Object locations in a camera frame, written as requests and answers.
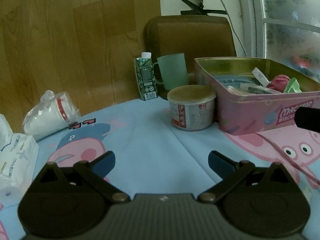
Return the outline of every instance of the gray ribbed surface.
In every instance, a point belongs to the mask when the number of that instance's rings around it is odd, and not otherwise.
[[[26,237],[26,240],[40,239]],[[233,228],[218,208],[196,202],[192,195],[136,195],[114,205],[90,232],[70,240],[258,240]],[[301,235],[281,238],[303,240]]]

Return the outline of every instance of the green mug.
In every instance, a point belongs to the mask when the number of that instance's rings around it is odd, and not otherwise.
[[[157,84],[164,85],[164,89],[170,91],[176,87],[189,84],[188,73],[184,53],[171,54],[157,58],[162,82],[156,80]]]

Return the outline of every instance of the black object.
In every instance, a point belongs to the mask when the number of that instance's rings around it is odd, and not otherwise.
[[[200,6],[190,2],[189,0],[181,0],[186,5],[188,5],[192,10],[180,11],[181,15],[208,15],[208,13],[224,14],[227,15],[226,11],[223,10],[208,10],[204,9],[203,3],[200,3]]]
[[[281,163],[256,168],[213,151],[209,166],[223,181],[198,200],[137,194],[130,201],[91,171],[110,153],[73,168],[42,168],[18,207],[25,240],[304,239],[310,207]]]
[[[294,122],[299,128],[320,133],[320,109],[299,107],[294,114]]]

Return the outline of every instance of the peppa pig tablecloth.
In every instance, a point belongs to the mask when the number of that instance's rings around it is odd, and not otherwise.
[[[282,162],[310,202],[311,217],[303,235],[320,239],[320,134],[295,125],[240,136],[221,132],[217,124],[185,132],[172,126],[168,101],[137,99],[83,116],[75,126],[38,143],[34,177],[47,161],[72,166],[112,150],[114,154],[94,172],[131,198],[136,193],[197,197],[221,181],[208,165],[212,150],[256,166]],[[25,235],[17,207],[0,211],[0,240],[19,240]]]

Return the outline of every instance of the red yarn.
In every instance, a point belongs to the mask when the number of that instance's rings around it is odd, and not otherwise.
[[[283,93],[289,80],[290,78],[288,78],[286,75],[278,75],[267,85],[267,88]]]

